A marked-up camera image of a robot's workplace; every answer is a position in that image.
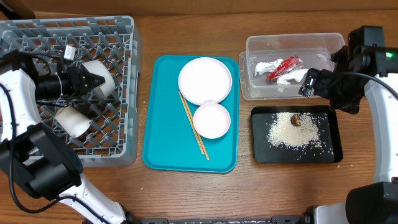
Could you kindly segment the brown food chunk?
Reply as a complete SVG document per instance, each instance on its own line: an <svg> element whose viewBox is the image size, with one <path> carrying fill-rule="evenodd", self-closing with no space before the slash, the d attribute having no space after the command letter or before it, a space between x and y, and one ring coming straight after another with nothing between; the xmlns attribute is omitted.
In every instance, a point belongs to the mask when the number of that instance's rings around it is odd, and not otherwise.
<svg viewBox="0 0 398 224"><path fill-rule="evenodd" d="M290 122L293 126L301 126L301 118L299 114L293 114L290 118Z"/></svg>

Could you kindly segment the red snack wrapper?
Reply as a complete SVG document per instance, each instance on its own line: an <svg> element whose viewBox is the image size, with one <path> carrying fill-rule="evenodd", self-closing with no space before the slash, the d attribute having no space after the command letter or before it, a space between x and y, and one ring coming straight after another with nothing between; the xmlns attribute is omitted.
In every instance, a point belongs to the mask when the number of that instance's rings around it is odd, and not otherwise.
<svg viewBox="0 0 398 224"><path fill-rule="evenodd" d="M303 67L302 60L297 55L295 55L293 57L289 57L283 60L282 63L273 72L267 74L266 77L269 80L274 80L276 78L279 78L285 73L291 72L296 69L300 69L302 67Z"/></svg>

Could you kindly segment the grey-green ceramic bowl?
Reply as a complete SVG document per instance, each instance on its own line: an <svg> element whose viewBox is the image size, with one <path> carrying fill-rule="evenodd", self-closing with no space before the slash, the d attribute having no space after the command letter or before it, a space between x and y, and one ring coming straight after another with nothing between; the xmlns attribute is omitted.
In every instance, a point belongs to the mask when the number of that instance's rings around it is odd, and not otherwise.
<svg viewBox="0 0 398 224"><path fill-rule="evenodd" d="M116 84L114 82L113 76L110 74L105 65L102 64L99 60L92 60L88 62L84 62L82 64L90 73L99 75L104 78L104 83L100 86L97 86L94 89L94 92L101 99L106 99L114 89L116 88Z"/></svg>

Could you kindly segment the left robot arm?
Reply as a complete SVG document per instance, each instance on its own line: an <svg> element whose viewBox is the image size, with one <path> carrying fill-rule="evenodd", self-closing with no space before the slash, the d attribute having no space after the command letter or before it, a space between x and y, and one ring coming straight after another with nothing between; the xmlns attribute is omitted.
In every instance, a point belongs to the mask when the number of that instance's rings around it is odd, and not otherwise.
<svg viewBox="0 0 398 224"><path fill-rule="evenodd" d="M9 188L21 188L49 206L63 203L91 223L133 223L121 204L107 198L84 175L74 150L47 127L37 103L95 91L106 98L115 84L98 60L72 65L60 55L55 70L40 75L34 54L13 50L1 57L1 170Z"/></svg>

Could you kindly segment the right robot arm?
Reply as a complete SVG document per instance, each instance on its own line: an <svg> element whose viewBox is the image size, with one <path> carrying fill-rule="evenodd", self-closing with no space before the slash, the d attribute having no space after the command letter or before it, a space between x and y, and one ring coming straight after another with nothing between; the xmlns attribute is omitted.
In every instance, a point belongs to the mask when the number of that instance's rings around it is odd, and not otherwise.
<svg viewBox="0 0 398 224"><path fill-rule="evenodd" d="M333 109L359 111L366 97L371 109L376 145L373 184L350 190L346 200L315 206L304 223L397 223L397 49L377 45L332 55L334 71L311 68L299 94L328 99Z"/></svg>

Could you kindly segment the pink-white small bowl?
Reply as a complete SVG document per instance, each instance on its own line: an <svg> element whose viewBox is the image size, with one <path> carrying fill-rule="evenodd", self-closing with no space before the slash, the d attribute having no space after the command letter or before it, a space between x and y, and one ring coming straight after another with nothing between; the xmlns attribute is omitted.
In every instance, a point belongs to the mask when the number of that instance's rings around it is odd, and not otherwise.
<svg viewBox="0 0 398 224"><path fill-rule="evenodd" d="M217 103L206 103L195 111L193 125L200 136L217 139L228 132L231 126L231 117L224 106Z"/></svg>

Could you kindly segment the rice grains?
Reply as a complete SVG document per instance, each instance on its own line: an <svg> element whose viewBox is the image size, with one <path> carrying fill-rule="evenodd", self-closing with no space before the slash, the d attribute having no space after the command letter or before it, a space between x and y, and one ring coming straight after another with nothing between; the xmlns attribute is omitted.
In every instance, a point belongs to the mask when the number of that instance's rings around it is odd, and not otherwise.
<svg viewBox="0 0 398 224"><path fill-rule="evenodd" d="M293 126L290 118L299 114L301 126ZM283 162L332 162L333 143L326 113L281 112L271 115L267 123L267 148Z"/></svg>

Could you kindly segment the white paper cup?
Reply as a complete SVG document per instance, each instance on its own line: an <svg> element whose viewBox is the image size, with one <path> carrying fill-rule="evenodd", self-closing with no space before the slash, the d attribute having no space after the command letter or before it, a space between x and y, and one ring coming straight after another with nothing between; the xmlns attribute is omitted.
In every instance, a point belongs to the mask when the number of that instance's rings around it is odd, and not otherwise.
<svg viewBox="0 0 398 224"><path fill-rule="evenodd" d="M55 119L73 138L78 138L90 127L90 120L72 106L60 108Z"/></svg>

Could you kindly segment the wooden chopstick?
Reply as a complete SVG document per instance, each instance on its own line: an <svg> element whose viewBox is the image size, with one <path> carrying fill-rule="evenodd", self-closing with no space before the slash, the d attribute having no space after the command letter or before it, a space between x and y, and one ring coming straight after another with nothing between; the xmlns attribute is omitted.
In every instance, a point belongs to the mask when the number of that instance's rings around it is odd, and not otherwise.
<svg viewBox="0 0 398 224"><path fill-rule="evenodd" d="M203 143L203 140L202 140L201 136L198 134L198 132L196 131L194 125L193 125L193 115L192 115L192 112L190 111L189 105L188 105L186 99L182 95L180 95L180 97L181 97L181 101L183 103L183 106L185 108L186 114L188 116L190 125L191 125L191 127L193 129L193 133L195 135L195 138L197 139L197 143L198 143L198 145L200 147L201 153L206 157L207 161L209 161L210 158L209 158L209 155L208 155L208 153L206 151L206 148L205 148L205 145Z"/></svg>
<svg viewBox="0 0 398 224"><path fill-rule="evenodd" d="M197 143L198 143L198 146L199 146L199 148L200 148L201 154L202 154L202 155L205 155L205 147L204 147L203 141L201 140L200 135L197 133L197 131L196 131L194 125L193 125L193 116L192 116L192 113L191 113L191 111L190 111L190 108L189 108L189 106L188 106L188 104L187 104L187 101L186 101L186 99L182 96L182 94L181 94L180 91L178 92L178 94L179 94L179 97L180 97L180 99L181 99L181 102L182 102L182 105L183 105L183 107L184 107L184 110L185 110L185 113L186 113L186 115L187 115L187 118L188 118L188 121L189 121L189 123L190 123L190 126L191 126L191 128L192 128L192 131L193 131L193 134L194 134L194 136L195 136L195 139L197 140Z"/></svg>

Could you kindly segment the white napkin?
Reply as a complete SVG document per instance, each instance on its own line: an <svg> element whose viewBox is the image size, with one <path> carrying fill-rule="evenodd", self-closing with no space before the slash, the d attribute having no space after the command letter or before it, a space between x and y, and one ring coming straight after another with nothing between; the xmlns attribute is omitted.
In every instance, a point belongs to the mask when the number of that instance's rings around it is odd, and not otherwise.
<svg viewBox="0 0 398 224"><path fill-rule="evenodd" d="M255 67L254 75L268 75L269 73L276 70L283 61L283 59L278 58L277 60L271 62L259 62ZM277 78L277 85L279 86L278 91L283 92L284 88L290 85L291 81L300 82L303 76L307 73L307 71L307 68L300 67L292 68L291 70L283 73Z"/></svg>

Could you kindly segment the large white round plate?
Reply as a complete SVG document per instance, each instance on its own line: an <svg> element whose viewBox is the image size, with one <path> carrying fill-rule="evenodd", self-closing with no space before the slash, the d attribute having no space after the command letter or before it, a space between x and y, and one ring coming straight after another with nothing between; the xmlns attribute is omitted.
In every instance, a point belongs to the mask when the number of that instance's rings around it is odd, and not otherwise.
<svg viewBox="0 0 398 224"><path fill-rule="evenodd" d="M233 79L227 66L215 58L200 57L189 61L178 76L178 88L194 105L220 103L230 93Z"/></svg>

